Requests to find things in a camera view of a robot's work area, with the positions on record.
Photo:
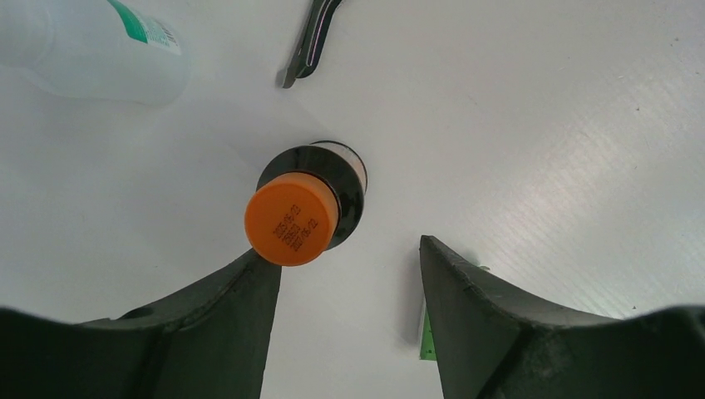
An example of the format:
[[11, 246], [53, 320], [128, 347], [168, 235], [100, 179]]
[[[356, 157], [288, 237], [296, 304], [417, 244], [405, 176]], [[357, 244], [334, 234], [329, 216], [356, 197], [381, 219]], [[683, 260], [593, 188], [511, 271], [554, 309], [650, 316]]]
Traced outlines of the small green box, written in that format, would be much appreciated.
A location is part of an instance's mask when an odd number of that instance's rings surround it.
[[432, 337], [432, 329], [427, 308], [423, 308], [419, 329], [419, 359], [436, 361], [436, 349]]

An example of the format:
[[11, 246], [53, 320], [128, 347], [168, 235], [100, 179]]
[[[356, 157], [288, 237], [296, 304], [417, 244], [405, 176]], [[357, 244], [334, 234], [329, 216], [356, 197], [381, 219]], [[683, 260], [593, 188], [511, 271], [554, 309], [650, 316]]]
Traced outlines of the brown bottle orange cap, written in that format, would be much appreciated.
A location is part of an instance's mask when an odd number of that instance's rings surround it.
[[283, 151], [264, 168], [244, 212], [253, 250], [272, 264], [307, 264], [357, 228], [367, 168], [351, 147], [320, 140]]

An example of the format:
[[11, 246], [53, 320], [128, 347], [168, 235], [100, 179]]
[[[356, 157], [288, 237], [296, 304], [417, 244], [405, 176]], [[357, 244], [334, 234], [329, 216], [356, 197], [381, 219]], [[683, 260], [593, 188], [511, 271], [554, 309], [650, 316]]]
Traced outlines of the white bottle green label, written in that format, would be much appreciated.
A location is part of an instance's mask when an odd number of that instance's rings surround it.
[[122, 1], [3, 1], [1, 64], [58, 96], [153, 106], [190, 79], [175, 29]]

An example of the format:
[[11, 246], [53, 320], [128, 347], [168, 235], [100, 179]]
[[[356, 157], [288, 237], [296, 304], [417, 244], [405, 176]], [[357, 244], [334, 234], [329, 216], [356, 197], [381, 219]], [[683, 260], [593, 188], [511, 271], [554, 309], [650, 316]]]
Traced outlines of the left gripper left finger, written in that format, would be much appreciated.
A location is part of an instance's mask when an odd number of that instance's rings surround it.
[[117, 319], [3, 308], [4, 398], [257, 398], [282, 270], [248, 251]]

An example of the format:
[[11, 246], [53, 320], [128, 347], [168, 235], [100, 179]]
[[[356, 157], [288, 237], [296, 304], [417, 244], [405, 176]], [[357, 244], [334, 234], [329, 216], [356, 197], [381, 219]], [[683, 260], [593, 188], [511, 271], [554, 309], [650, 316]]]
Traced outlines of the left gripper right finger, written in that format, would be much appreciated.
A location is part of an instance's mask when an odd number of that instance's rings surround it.
[[615, 319], [553, 303], [420, 239], [446, 398], [701, 398], [704, 309]]

